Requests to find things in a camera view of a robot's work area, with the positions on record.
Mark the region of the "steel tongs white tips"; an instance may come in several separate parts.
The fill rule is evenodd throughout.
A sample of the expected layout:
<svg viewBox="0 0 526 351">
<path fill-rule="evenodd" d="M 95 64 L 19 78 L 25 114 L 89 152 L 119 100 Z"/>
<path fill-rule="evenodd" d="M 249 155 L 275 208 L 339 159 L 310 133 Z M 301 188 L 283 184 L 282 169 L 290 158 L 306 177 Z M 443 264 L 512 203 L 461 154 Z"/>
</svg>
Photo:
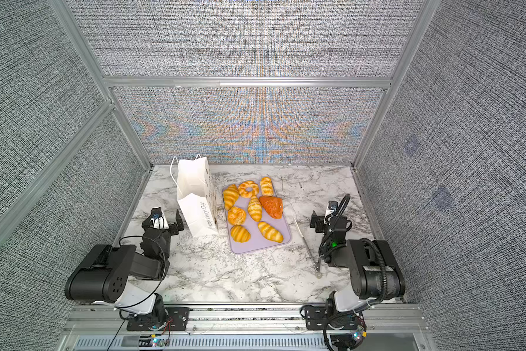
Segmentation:
<svg viewBox="0 0 526 351">
<path fill-rule="evenodd" d="M 321 258 L 315 252 L 309 237 L 311 229 L 309 227 L 310 222 L 308 219 L 299 216 L 298 211 L 295 208 L 292 208 L 292 214 L 294 226 L 305 246 L 306 253 L 313 267 L 313 273 L 317 279 L 322 279 L 324 277 L 324 272 L 322 271 L 323 264 L 321 263 Z"/>
</svg>

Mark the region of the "white paper bag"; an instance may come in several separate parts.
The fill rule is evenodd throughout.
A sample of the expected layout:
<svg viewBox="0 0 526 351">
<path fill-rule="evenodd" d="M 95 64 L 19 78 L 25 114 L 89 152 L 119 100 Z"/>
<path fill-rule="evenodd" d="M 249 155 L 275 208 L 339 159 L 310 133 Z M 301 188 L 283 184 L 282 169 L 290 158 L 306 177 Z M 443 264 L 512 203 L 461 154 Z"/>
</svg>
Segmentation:
<svg viewBox="0 0 526 351">
<path fill-rule="evenodd" d="M 170 176 L 177 187 L 177 202 L 194 238 L 218 234 L 215 188 L 208 159 L 178 159 L 170 163 Z"/>
</svg>

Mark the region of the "long striped bread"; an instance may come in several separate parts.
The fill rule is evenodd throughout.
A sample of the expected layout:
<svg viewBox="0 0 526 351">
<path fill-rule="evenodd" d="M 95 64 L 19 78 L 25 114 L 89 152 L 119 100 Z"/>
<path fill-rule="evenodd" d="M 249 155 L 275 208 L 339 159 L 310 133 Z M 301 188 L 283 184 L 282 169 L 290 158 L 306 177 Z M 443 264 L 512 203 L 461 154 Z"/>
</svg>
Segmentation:
<svg viewBox="0 0 526 351">
<path fill-rule="evenodd" d="M 282 243 L 284 240 L 283 234 L 277 229 L 273 228 L 269 223 L 259 222 L 258 229 L 263 237 L 269 241 Z"/>
</svg>

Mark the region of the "yellow bun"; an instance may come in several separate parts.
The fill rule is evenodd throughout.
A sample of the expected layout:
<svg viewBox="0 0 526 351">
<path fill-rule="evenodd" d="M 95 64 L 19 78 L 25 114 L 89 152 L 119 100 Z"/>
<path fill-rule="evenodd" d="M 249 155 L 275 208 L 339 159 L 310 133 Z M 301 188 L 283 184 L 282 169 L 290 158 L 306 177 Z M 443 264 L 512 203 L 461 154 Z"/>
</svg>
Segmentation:
<svg viewBox="0 0 526 351">
<path fill-rule="evenodd" d="M 230 234 L 232 239 L 238 243 L 245 243 L 251 239 L 250 232 L 242 225 L 234 225 L 230 230 Z"/>
</svg>

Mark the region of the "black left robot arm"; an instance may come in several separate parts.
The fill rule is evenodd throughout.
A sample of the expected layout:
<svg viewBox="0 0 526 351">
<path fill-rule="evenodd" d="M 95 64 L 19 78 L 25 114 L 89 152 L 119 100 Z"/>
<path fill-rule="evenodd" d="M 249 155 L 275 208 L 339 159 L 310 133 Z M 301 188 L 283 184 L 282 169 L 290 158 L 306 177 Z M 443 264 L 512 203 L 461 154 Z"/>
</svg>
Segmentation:
<svg viewBox="0 0 526 351">
<path fill-rule="evenodd" d="M 168 222 L 162 208 L 153 208 L 142 222 L 144 233 L 140 245 L 95 245 L 77 266 L 65 284 L 68 300 L 111 305 L 128 322 L 128 331 L 159 331 L 177 319 L 167 311 L 162 296 L 146 292 L 129 281 L 129 277 L 161 283 L 170 262 L 172 236 L 185 229 L 177 211 L 175 221 Z"/>
</svg>

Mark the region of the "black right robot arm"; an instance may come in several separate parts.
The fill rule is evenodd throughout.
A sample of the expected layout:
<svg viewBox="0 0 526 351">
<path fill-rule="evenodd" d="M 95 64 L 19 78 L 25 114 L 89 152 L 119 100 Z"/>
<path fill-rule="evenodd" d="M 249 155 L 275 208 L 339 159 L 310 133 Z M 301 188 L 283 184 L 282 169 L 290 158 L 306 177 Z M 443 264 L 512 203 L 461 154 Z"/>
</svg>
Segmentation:
<svg viewBox="0 0 526 351">
<path fill-rule="evenodd" d="M 344 313 L 357 314 L 373 304 L 405 294 L 403 274 L 387 241 L 351 238 L 351 221 L 334 213 L 327 216 L 313 213 L 310 227 L 323 235 L 318 250 L 320 258 L 330 267 L 348 269 L 350 282 L 332 292 L 324 307 L 303 309 L 309 330 L 322 329 L 330 318 L 332 328 L 354 326 L 346 321 Z"/>
</svg>

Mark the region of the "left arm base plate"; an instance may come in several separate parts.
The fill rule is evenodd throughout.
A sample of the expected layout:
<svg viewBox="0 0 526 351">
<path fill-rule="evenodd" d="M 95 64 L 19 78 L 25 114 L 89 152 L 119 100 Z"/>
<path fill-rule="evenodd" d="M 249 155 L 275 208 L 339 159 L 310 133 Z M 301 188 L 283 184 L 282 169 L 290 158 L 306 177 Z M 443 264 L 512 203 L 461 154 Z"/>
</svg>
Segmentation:
<svg viewBox="0 0 526 351">
<path fill-rule="evenodd" d="M 150 314 L 138 314 L 128 317 L 127 331 L 160 333 L 164 330 L 184 331 L 188 324 L 190 309 L 187 307 L 170 307 L 154 310 Z"/>
</svg>

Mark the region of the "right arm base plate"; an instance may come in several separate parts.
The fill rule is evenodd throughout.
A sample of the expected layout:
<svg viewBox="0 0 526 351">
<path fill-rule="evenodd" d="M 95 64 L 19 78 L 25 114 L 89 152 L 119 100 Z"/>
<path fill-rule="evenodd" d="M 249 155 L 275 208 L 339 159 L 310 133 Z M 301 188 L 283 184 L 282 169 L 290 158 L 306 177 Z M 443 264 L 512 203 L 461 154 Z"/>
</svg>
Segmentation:
<svg viewBox="0 0 526 351">
<path fill-rule="evenodd" d="M 310 331 L 323 330 L 356 330 L 359 326 L 366 329 L 362 311 L 338 312 L 334 308 L 304 305 L 299 311 L 305 321 L 306 329 Z"/>
</svg>

